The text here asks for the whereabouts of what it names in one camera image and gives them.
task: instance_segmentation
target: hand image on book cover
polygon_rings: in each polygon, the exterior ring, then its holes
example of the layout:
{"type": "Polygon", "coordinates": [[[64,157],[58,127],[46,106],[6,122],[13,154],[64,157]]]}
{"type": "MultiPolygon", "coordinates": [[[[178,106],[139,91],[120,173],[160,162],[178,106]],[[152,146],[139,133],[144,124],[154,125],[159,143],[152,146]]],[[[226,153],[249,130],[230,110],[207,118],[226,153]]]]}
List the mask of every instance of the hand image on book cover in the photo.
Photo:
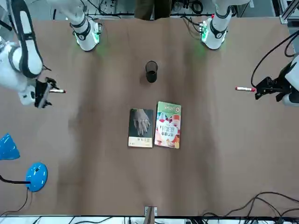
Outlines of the hand image on book cover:
{"type": "Polygon", "coordinates": [[[137,129],[138,135],[144,135],[147,133],[150,127],[149,117],[146,115],[143,109],[135,110],[134,114],[134,126],[137,129]]]}

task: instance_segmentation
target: colorful book cover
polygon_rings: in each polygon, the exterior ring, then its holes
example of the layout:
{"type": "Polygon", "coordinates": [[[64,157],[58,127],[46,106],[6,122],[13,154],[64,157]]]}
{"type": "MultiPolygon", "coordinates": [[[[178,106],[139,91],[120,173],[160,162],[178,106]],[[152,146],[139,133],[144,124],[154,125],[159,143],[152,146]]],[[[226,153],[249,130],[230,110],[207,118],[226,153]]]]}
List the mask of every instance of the colorful book cover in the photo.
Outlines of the colorful book cover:
{"type": "Polygon", "coordinates": [[[153,110],[131,109],[128,146],[153,147],[153,117],[153,110]]]}
{"type": "Polygon", "coordinates": [[[179,148],[181,105],[158,102],[155,145],[179,148]]]}

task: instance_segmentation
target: metal bracket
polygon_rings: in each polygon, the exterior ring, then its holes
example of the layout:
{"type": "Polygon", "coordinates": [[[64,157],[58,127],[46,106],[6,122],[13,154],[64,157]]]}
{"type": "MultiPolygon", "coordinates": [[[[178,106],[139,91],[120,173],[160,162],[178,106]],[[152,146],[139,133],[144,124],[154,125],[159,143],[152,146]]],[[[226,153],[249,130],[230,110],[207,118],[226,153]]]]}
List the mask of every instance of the metal bracket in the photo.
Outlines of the metal bracket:
{"type": "Polygon", "coordinates": [[[299,7],[299,0],[293,0],[282,13],[280,21],[285,24],[285,21],[294,13],[295,9],[299,7]]]}
{"type": "Polygon", "coordinates": [[[281,24],[288,24],[288,20],[284,20],[282,16],[279,16],[281,24]]]}
{"type": "Polygon", "coordinates": [[[143,224],[155,224],[155,216],[158,215],[157,207],[146,206],[144,207],[145,219],[143,224]]]}

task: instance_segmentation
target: black cup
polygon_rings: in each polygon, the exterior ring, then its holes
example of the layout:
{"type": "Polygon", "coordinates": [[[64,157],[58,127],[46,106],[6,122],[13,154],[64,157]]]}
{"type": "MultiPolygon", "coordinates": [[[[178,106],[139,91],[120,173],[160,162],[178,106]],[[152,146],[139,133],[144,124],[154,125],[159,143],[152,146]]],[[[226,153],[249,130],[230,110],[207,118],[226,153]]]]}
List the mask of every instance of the black cup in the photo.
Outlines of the black cup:
{"type": "Polygon", "coordinates": [[[145,65],[146,79],[149,83],[154,83],[157,80],[158,65],[154,61],[149,61],[145,65]]]}

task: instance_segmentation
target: blue lamp shade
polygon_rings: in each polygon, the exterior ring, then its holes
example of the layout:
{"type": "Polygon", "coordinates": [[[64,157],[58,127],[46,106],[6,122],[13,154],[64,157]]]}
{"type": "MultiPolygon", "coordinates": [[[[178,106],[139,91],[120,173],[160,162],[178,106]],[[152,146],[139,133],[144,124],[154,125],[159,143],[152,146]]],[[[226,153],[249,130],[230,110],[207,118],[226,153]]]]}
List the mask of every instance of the blue lamp shade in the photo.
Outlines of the blue lamp shade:
{"type": "Polygon", "coordinates": [[[15,160],[20,157],[19,150],[9,133],[0,139],[0,160],[15,160]]]}

